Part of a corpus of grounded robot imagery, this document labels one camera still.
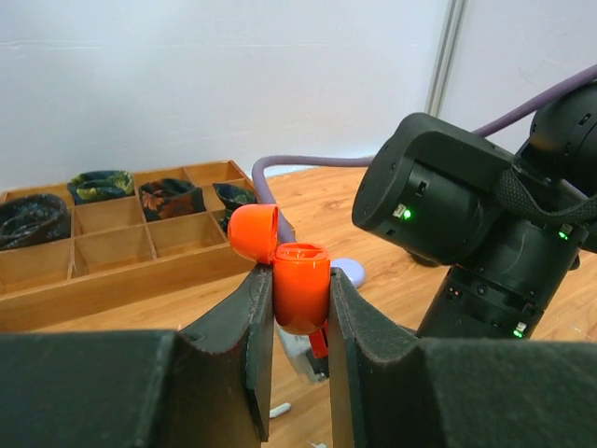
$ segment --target wooden tray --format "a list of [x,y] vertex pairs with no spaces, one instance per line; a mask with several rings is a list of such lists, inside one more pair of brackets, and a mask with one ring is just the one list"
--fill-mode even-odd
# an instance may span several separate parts
[[[0,251],[0,331],[33,330],[187,287],[249,272],[218,221],[212,184],[255,191],[234,161],[133,173],[134,196],[75,205],[66,184],[7,191],[0,202],[38,192],[69,206],[69,239]],[[201,187],[206,212],[146,222],[138,187],[174,177]]]

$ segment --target white object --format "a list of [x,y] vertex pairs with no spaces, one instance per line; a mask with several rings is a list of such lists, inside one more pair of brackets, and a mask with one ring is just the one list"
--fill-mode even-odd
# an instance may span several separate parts
[[312,385],[324,381],[326,376],[324,374],[315,373],[311,362],[309,362],[309,359],[307,358],[307,354],[312,351],[309,338],[307,336],[295,336],[294,334],[287,333],[281,329],[278,324],[275,324],[275,328],[286,353],[286,357],[290,361],[290,364],[298,377],[302,381]]
[[282,415],[283,413],[287,413],[290,411],[290,403],[283,403],[280,406],[277,406],[270,410],[270,418],[276,418]]
[[[595,64],[594,0],[469,1],[439,117],[475,130]],[[515,152],[532,117],[490,137]]]
[[342,269],[354,287],[365,283],[365,266],[355,259],[333,259],[332,268]]
[[226,158],[250,173],[270,154],[373,154],[424,108],[448,4],[0,2],[0,190],[110,167]]

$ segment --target wooden floor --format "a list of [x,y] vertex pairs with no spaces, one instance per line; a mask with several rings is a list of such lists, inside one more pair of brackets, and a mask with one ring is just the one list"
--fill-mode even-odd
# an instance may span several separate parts
[[[395,322],[416,328],[445,275],[413,263],[404,250],[374,238],[351,223],[354,193],[364,169],[321,168],[273,178],[271,186],[301,242],[325,245],[334,258],[357,259],[367,268],[361,294]],[[534,339],[594,341],[597,338],[597,258],[583,253],[580,270],[569,273]],[[232,277],[203,287],[161,296],[51,327],[64,329],[180,328],[224,299],[242,281]],[[311,448],[332,446],[327,384],[303,384],[275,341],[271,406],[289,401],[292,410],[271,421],[271,438],[263,446]]]

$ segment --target patterned fabric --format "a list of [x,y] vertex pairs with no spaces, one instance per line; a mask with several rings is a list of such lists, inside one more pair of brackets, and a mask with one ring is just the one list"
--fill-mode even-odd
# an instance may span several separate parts
[[226,210],[224,217],[220,219],[220,227],[225,234],[228,234],[228,223],[232,212],[237,208],[247,205],[248,203],[257,203],[257,197],[250,189],[242,189],[236,185],[231,184],[214,184],[215,194],[219,200],[224,204]]
[[93,171],[73,178],[66,187],[75,204],[97,203],[134,194],[134,181],[127,171]]
[[0,250],[70,237],[66,203],[53,194],[32,194],[0,203]]
[[203,192],[179,179],[162,179],[139,188],[139,197],[148,222],[205,211]]

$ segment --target orange flip cap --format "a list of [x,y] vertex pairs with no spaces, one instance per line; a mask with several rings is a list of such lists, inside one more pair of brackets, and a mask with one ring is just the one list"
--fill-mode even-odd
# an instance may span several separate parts
[[320,245],[279,245],[273,257],[273,312],[286,332],[307,335],[324,326],[331,261]]
[[243,205],[230,217],[228,239],[241,257],[271,264],[278,243],[278,206],[268,203]]

